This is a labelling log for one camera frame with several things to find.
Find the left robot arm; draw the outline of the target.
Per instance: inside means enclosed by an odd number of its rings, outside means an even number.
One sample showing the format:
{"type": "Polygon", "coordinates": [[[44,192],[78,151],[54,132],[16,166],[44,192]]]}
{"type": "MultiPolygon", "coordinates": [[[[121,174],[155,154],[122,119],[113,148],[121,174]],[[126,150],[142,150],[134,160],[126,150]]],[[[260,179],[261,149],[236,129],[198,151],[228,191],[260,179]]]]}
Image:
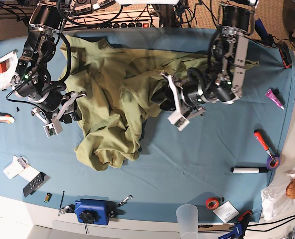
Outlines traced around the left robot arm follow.
{"type": "Polygon", "coordinates": [[[234,103],[242,97],[246,72],[248,36],[254,31],[256,0],[222,0],[218,16],[213,18],[216,31],[211,37],[207,69],[190,67],[186,79],[165,71],[166,79],[151,100],[164,111],[171,111],[169,122],[182,131],[190,119],[203,116],[205,103],[234,103]]]}

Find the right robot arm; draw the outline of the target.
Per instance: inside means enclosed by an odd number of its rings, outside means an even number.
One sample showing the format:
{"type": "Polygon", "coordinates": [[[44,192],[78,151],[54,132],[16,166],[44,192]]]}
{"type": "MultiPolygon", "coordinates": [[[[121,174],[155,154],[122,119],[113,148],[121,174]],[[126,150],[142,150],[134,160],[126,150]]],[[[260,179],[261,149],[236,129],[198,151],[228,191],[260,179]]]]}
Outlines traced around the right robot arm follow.
{"type": "Polygon", "coordinates": [[[43,122],[47,137],[60,134],[61,123],[81,119],[77,99],[86,95],[84,91],[62,94],[72,66],[71,47],[63,30],[74,5],[71,0],[39,2],[30,18],[31,29],[11,80],[12,91],[6,96],[11,101],[10,96],[16,95],[18,103],[32,105],[31,114],[43,122]],[[56,52],[55,34],[66,46],[67,66],[64,76],[52,81],[47,64],[56,52]]]}

